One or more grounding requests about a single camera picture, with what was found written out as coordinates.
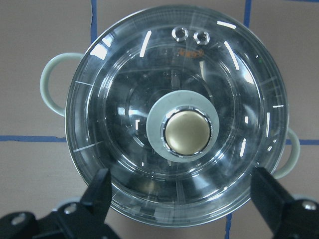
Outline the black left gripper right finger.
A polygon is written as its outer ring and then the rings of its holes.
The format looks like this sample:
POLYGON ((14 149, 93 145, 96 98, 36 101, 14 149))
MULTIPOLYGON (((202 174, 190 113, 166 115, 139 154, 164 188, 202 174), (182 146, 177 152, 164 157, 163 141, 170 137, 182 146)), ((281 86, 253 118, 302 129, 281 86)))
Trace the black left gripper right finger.
POLYGON ((319 203, 294 198, 265 168, 251 176, 251 200, 273 233, 274 239, 317 239, 319 203))

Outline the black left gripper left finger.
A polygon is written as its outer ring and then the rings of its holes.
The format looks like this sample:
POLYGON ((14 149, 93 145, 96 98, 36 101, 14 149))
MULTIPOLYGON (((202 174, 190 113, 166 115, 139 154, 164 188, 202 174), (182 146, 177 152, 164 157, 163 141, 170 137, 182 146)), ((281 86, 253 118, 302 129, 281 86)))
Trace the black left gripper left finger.
POLYGON ((100 169, 79 200, 61 205, 38 221, 37 238, 118 239, 105 223, 111 199, 111 173, 100 169))

